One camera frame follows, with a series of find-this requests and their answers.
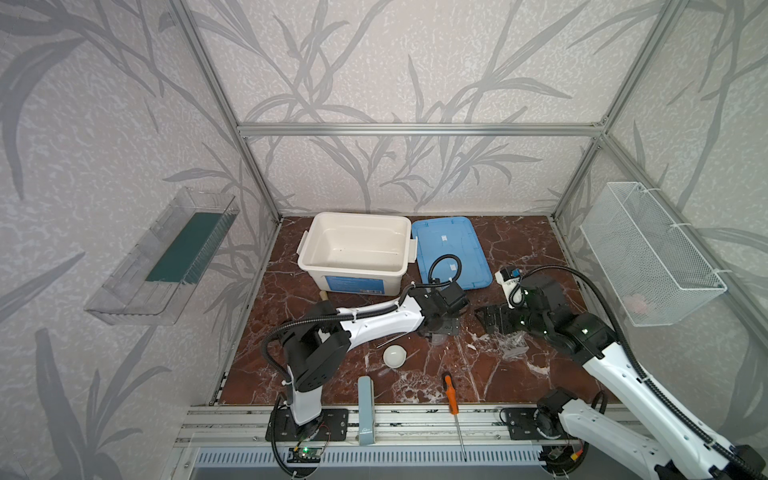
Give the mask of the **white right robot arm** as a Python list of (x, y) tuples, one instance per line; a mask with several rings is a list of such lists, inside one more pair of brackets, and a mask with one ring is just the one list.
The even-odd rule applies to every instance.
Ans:
[(641, 365), (610, 306), (607, 317), (574, 313), (546, 267), (526, 274), (504, 267), (495, 275), (505, 300), (475, 311), (492, 333), (517, 331), (545, 340), (582, 366), (648, 430), (640, 435), (598, 407), (557, 388), (537, 404), (546, 437), (566, 435), (593, 446), (643, 479), (762, 479), (764, 458), (707, 426)]

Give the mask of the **clear test tube rack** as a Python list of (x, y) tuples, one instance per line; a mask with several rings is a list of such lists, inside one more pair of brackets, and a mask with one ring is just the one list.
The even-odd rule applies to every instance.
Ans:
[(527, 334), (523, 331), (504, 335), (497, 334), (496, 341), (500, 357), (505, 362), (523, 359), (529, 350)]

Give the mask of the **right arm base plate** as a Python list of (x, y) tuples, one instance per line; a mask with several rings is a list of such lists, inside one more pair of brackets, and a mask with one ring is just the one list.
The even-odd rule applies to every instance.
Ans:
[(537, 421), (535, 406), (507, 407), (499, 412), (501, 422), (506, 426), (511, 440), (557, 440), (560, 435), (545, 431)]

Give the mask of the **white plastic storage bin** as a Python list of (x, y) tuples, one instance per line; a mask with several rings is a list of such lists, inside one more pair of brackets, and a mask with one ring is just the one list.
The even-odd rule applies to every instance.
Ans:
[(298, 265), (326, 292), (396, 296), (418, 241), (404, 216), (322, 212), (297, 248)]

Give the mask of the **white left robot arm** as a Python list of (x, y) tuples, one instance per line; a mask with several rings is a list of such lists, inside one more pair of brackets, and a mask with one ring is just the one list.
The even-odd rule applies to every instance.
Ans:
[(469, 306), (467, 293), (454, 281), (411, 284), (395, 299), (357, 308), (316, 306), (314, 315), (274, 328), (260, 345), (262, 357), (282, 377), (288, 408), (297, 426), (322, 415), (322, 391), (347, 354), (393, 335), (430, 335)]

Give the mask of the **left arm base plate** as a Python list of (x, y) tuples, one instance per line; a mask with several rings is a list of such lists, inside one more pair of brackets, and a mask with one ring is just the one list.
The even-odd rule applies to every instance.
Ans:
[(346, 440), (348, 426), (349, 410), (345, 408), (323, 409), (318, 418), (301, 426), (288, 408), (280, 408), (272, 412), (265, 437), (276, 442), (339, 442)]

